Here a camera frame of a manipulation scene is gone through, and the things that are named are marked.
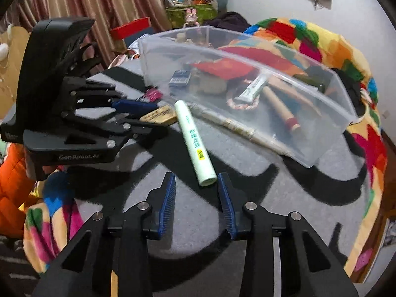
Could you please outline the tan rectangular box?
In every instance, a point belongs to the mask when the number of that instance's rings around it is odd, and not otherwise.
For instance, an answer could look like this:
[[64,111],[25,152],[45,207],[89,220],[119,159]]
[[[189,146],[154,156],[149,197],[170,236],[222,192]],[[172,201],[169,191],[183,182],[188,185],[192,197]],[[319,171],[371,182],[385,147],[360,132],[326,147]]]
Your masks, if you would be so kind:
[[140,118],[140,121],[151,124],[170,126],[177,122],[177,114],[171,106],[165,105],[142,116]]

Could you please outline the long pale green box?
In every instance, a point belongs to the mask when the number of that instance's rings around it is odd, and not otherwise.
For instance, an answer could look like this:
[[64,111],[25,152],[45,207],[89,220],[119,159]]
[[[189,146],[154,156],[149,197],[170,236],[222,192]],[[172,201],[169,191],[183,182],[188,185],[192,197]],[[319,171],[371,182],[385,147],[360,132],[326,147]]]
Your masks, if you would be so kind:
[[200,186],[209,186],[216,182],[217,175],[206,147],[199,135],[191,112],[183,100],[178,100],[174,106],[178,118],[178,125],[183,134],[198,183]]

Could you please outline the blue white card pack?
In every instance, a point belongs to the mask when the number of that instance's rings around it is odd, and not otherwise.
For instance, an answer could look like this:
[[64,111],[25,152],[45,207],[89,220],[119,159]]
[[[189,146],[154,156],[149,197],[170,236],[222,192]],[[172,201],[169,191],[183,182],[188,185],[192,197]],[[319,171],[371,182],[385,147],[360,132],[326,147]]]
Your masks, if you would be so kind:
[[170,87],[186,87],[191,79],[190,70],[175,71],[169,80]]

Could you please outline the white gold pen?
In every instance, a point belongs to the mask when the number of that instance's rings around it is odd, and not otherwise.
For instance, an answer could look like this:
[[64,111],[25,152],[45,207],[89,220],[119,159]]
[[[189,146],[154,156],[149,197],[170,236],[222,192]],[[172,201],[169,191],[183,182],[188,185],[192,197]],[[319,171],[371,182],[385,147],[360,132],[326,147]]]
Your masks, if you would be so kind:
[[195,116],[212,122],[213,124],[216,124],[220,127],[224,127],[231,132],[245,138],[246,140],[249,140],[252,143],[269,148],[272,151],[278,153],[279,155],[291,155],[291,151],[284,144],[282,144],[273,137],[263,135],[262,133],[251,127],[237,122],[234,119],[227,118],[224,115],[221,115],[197,103],[187,102],[187,106],[192,114],[194,114]]

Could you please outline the red paper envelope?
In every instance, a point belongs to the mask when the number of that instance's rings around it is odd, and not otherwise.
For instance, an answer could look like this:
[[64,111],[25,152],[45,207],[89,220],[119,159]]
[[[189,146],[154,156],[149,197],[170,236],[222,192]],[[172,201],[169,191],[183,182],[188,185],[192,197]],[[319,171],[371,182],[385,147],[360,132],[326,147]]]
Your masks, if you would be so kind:
[[242,78],[256,71],[255,67],[231,58],[222,58],[207,62],[200,61],[192,63],[191,66],[203,73],[211,74],[223,80]]

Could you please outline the beige cosmetic tube red cap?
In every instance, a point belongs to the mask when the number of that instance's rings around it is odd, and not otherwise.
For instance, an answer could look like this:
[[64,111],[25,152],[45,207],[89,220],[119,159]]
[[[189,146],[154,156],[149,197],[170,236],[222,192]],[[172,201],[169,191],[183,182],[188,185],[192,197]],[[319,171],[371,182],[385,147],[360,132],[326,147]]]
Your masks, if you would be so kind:
[[297,131],[301,128],[299,121],[292,112],[286,107],[280,98],[274,93],[274,91],[266,86],[262,89],[262,93],[268,99],[269,104],[273,107],[276,114],[282,119],[286,128],[290,132]]

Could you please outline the white ointment tube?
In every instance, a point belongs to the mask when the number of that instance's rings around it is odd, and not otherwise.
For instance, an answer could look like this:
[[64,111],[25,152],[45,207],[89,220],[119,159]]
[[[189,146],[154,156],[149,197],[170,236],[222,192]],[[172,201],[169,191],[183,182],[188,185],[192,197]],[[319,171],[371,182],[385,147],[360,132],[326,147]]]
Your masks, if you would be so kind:
[[267,74],[258,75],[254,80],[247,84],[247,87],[237,97],[234,97],[234,100],[252,105],[255,98],[262,91],[264,85],[267,84],[268,79],[269,75]]

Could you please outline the pink lotion tube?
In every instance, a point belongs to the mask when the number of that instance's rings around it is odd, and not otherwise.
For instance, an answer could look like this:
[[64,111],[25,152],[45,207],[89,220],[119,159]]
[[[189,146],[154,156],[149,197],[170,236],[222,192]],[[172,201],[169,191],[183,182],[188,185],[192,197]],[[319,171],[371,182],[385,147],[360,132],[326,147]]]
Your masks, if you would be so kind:
[[310,107],[313,111],[316,112],[318,116],[322,116],[320,110],[313,104],[312,101],[310,101],[307,97],[299,93],[296,89],[294,89],[292,86],[290,86],[288,83],[281,80],[280,78],[277,78],[276,76],[271,76],[269,78],[269,85],[289,95],[291,98],[302,103],[303,105]]

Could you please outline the white tape roll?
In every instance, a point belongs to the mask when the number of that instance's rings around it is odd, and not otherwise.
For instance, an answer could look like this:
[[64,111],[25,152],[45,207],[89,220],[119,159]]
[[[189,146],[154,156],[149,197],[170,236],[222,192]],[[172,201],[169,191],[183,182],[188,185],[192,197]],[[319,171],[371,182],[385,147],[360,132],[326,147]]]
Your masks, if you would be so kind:
[[206,95],[220,95],[227,91],[227,80],[201,73],[198,75],[197,91]]

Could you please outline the red box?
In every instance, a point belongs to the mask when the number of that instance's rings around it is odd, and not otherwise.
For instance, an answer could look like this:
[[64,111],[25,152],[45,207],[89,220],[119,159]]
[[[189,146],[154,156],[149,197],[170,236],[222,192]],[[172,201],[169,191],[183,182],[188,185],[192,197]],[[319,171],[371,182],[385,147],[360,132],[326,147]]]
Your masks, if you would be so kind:
[[138,32],[149,27],[151,27],[151,21],[149,17],[139,18],[129,22],[128,24],[111,29],[110,34],[114,40],[123,40],[124,38],[137,34]]

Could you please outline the striped pink curtain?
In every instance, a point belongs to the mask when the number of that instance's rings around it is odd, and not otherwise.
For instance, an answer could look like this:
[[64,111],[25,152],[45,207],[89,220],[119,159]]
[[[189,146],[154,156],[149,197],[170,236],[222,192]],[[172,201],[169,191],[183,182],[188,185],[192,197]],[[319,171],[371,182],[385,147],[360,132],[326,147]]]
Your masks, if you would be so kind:
[[148,17],[155,30],[171,29],[163,0],[14,0],[1,18],[1,31],[9,24],[31,31],[40,20],[74,16],[95,20],[86,41],[97,42],[106,64],[114,57],[111,28]]

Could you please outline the colourful patchwork duvet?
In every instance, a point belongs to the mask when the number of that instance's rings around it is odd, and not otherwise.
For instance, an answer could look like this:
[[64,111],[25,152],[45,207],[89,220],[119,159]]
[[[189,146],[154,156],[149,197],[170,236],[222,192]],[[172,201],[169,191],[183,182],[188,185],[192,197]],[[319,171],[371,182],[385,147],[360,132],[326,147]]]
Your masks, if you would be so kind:
[[[276,212],[300,208],[323,236],[347,274],[365,265],[363,248],[374,227],[384,191],[387,151],[376,109],[377,89],[365,57],[342,36],[300,20],[270,18],[247,29],[264,42],[252,56],[292,74],[329,82],[337,74],[358,120],[310,168],[281,161],[230,132],[199,121],[199,130],[217,172]],[[65,247],[96,211],[113,215],[138,202],[164,172],[176,174],[173,249],[185,261],[203,259],[223,224],[215,185],[198,184],[177,129],[154,145],[130,143],[110,164],[59,168],[41,186],[41,201],[29,207],[25,252],[38,273]]]

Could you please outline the clear plastic storage box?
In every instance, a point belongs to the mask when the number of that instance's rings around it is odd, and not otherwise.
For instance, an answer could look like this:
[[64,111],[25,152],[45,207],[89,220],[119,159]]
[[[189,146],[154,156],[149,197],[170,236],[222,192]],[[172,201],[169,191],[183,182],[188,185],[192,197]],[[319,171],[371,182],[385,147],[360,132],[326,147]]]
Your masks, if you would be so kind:
[[145,84],[166,100],[306,167],[356,121],[339,76],[281,44],[200,26],[138,45]]

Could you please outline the dark purple clothing pile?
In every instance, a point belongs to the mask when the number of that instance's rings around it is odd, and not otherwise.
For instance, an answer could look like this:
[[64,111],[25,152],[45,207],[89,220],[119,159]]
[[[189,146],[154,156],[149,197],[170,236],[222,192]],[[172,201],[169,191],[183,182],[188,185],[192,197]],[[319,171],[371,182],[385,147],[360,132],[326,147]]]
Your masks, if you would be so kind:
[[219,29],[227,29],[238,32],[244,32],[246,29],[251,27],[251,24],[249,24],[242,15],[233,11],[218,15],[212,20],[205,20],[203,24]]

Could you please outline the black clothing pile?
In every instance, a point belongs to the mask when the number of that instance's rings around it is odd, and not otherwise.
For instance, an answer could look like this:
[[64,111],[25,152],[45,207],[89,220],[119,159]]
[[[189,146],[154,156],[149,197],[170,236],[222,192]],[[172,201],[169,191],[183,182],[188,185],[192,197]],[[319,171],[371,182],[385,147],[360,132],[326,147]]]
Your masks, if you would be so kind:
[[361,99],[360,83],[356,82],[353,78],[340,69],[332,68],[332,71],[334,71],[339,76],[341,82],[344,84],[344,87],[348,92],[348,95],[354,106],[357,118],[360,120],[366,111],[365,104]]

